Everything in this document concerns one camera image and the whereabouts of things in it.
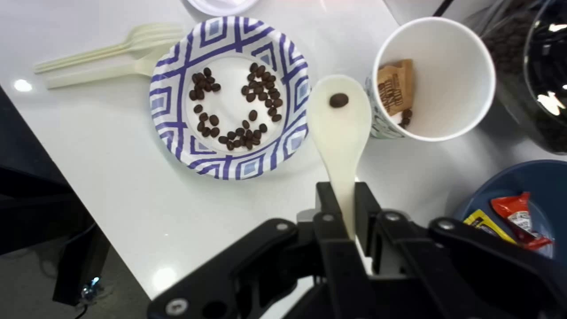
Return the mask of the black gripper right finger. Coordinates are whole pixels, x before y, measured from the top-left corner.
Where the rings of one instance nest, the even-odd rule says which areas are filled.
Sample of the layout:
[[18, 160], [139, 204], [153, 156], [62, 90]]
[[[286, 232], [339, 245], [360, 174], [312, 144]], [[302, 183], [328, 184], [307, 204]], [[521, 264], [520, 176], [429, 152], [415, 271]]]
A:
[[449, 246], [403, 213], [385, 211], [365, 183], [355, 186], [355, 230], [394, 319], [500, 317], [458, 271]]

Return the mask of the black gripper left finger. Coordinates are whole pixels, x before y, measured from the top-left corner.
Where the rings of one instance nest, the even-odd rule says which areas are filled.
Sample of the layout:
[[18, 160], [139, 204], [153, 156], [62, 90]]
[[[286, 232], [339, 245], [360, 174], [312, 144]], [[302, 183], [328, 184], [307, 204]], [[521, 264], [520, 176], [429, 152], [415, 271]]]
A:
[[319, 202], [316, 238], [323, 255], [333, 317], [376, 319], [371, 278], [355, 241], [348, 236], [332, 184], [318, 183], [316, 191]]

